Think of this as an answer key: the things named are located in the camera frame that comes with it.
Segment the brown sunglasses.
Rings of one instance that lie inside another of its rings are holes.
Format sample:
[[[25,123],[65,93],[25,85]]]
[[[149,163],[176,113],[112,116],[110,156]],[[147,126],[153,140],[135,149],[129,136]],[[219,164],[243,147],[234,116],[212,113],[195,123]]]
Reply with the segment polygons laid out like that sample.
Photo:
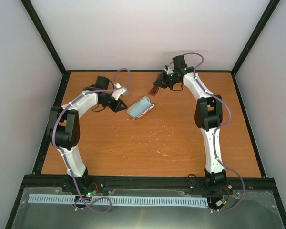
[[[147,92],[147,94],[150,96],[156,96],[156,94],[158,93],[158,90],[159,88],[153,85],[153,87]]]

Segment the american flag glasses case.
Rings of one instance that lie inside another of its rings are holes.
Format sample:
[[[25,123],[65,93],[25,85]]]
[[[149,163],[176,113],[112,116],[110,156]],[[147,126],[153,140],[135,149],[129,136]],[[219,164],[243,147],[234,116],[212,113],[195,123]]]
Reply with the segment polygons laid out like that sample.
[[[152,103],[149,97],[144,96],[143,98],[138,100],[136,103],[134,103],[127,109],[127,114],[133,120],[137,120],[143,117],[146,113],[148,113],[154,107],[155,107],[155,103]]]

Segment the light blue square mat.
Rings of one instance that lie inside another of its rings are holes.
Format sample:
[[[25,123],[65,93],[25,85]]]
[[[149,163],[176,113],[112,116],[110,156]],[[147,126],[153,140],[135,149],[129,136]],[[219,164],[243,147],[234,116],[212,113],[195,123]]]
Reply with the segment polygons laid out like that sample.
[[[132,118],[137,118],[140,114],[142,114],[145,110],[147,110],[151,106],[150,100],[148,98],[142,98],[136,104],[134,104],[128,111],[128,114]]]

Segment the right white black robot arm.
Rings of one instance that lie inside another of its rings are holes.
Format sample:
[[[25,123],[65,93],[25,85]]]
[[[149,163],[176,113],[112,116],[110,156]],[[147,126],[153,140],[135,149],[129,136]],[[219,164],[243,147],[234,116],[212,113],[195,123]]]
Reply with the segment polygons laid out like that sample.
[[[195,67],[186,64],[184,55],[172,58],[172,62],[158,74],[150,90],[156,95],[159,88],[173,90],[176,84],[187,87],[196,99],[194,121],[201,130],[206,153],[204,188],[209,193],[218,191],[226,184],[220,148],[220,126],[223,121],[223,103],[200,79]]]

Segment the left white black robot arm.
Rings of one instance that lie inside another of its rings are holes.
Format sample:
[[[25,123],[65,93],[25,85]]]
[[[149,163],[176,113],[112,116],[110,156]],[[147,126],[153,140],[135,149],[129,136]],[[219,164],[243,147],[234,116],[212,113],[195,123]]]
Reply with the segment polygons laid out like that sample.
[[[88,168],[82,161],[78,147],[81,136],[80,118],[94,106],[108,107],[113,112],[127,109],[121,99],[125,93],[126,85],[98,76],[96,82],[85,87],[75,99],[50,109],[46,136],[60,153],[67,174],[74,178],[72,185],[79,192],[86,191],[90,186]]]

